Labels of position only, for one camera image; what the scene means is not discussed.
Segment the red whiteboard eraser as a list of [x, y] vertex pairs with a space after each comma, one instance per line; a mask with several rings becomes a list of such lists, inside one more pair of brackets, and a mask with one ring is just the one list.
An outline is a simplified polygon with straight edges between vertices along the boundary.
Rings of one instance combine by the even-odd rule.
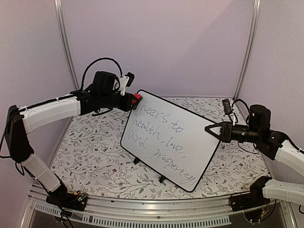
[[140, 94], [133, 94], [133, 101], [132, 101], [132, 104], [133, 105], [138, 105], [140, 103], [140, 101], [142, 100], [142, 96]]

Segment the white whiteboard black frame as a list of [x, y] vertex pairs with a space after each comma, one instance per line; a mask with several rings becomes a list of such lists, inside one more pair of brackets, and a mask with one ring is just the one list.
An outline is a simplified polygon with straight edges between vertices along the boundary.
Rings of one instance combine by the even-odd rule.
[[213, 121], [148, 91], [132, 110], [121, 147], [186, 192], [193, 192], [220, 142], [205, 131]]

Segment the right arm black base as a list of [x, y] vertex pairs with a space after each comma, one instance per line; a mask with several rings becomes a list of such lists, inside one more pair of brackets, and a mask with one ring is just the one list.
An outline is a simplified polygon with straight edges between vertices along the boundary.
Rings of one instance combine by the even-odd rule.
[[257, 212], [250, 211], [244, 214], [245, 219], [250, 223], [261, 222], [269, 211], [270, 203], [270, 199], [263, 196], [262, 188], [271, 179], [271, 177], [262, 176], [249, 187], [248, 193], [233, 193], [228, 199], [232, 211], [241, 211], [261, 206], [262, 208]]

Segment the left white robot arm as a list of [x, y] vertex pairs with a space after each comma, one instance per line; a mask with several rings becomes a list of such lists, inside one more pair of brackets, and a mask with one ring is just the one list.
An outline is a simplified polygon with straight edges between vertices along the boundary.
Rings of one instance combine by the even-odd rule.
[[53, 200], [60, 206], [67, 206], [71, 201], [69, 193], [62, 189], [64, 185], [59, 178], [34, 154], [28, 134], [42, 126], [69, 117], [85, 114], [98, 116], [114, 108], [124, 112], [135, 109], [141, 96], [125, 91], [133, 80], [132, 73], [117, 77], [109, 72], [98, 71], [92, 84], [85, 90], [76, 90], [63, 97], [23, 108], [11, 106], [2, 138], [9, 150], [8, 157], [21, 164], [47, 191], [52, 192]]

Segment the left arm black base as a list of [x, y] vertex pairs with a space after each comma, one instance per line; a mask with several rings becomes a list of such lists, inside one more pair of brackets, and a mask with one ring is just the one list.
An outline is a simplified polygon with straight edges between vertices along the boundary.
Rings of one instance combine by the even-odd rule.
[[68, 192], [67, 187], [61, 184], [55, 191], [48, 191], [46, 202], [58, 206], [78, 211], [84, 211], [87, 203], [87, 194], [76, 191]]

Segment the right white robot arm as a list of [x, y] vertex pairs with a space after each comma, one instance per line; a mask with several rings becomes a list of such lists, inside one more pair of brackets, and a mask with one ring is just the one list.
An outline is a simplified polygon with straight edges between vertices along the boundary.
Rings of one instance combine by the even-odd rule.
[[[247, 125], [220, 122], [206, 126], [205, 131], [224, 143], [253, 143], [266, 157], [283, 163], [303, 175], [304, 151], [297, 147], [287, 134], [271, 130], [270, 117], [269, 109], [255, 104], [249, 108]], [[250, 186], [249, 193], [232, 196], [230, 204], [234, 211], [238, 211], [262, 206], [271, 199], [303, 205], [304, 186], [262, 176]]]

